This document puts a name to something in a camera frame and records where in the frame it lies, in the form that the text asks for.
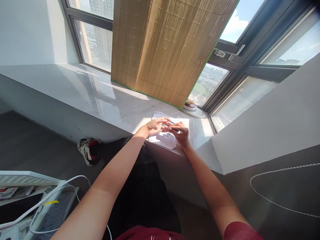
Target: roller blind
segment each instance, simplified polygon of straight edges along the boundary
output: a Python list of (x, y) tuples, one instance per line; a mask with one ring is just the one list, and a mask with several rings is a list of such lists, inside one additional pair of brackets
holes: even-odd
[(182, 108), (237, 0), (117, 0), (111, 79)]

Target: white marble windowsill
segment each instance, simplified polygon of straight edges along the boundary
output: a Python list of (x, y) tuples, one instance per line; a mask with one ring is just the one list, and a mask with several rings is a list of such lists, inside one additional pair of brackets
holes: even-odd
[[(112, 82), (110, 75), (82, 64), (0, 66), (0, 73), (132, 134), (149, 122), (156, 111), (182, 119), (197, 153), (213, 171), (222, 173), (207, 117), (189, 116), (176, 107)], [(178, 144), (171, 151), (185, 156)]]

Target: building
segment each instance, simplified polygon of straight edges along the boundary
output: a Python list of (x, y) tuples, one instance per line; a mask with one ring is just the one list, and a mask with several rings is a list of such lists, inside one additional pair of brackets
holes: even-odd
[[(113, 0), (90, 0), (90, 10), (93, 14), (113, 19)], [(98, 58), (111, 63), (112, 31), (94, 26)]]

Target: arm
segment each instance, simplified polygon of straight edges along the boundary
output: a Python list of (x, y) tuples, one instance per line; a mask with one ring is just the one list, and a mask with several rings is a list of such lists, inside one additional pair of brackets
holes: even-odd
[(92, 187), (51, 239), (102, 239), (124, 183), (145, 139), (157, 132), (168, 118), (157, 118), (142, 126), (99, 174)]
[(190, 161), (202, 195), (210, 208), (221, 237), (223, 238), (226, 227), (232, 222), (239, 221), (249, 225), (228, 191), (190, 145), (189, 130), (183, 125), (183, 122), (173, 124), (171, 127), (180, 131), (176, 133), (170, 130)]

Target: shoe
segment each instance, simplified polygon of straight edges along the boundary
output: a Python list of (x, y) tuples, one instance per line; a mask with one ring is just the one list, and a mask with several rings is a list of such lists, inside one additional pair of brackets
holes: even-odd
[(100, 156), (94, 156), (90, 151), (90, 147), (94, 145), (99, 145), (98, 141), (87, 138), (80, 139), (77, 144), (78, 151), (83, 155), (88, 167), (96, 166), (101, 160)]

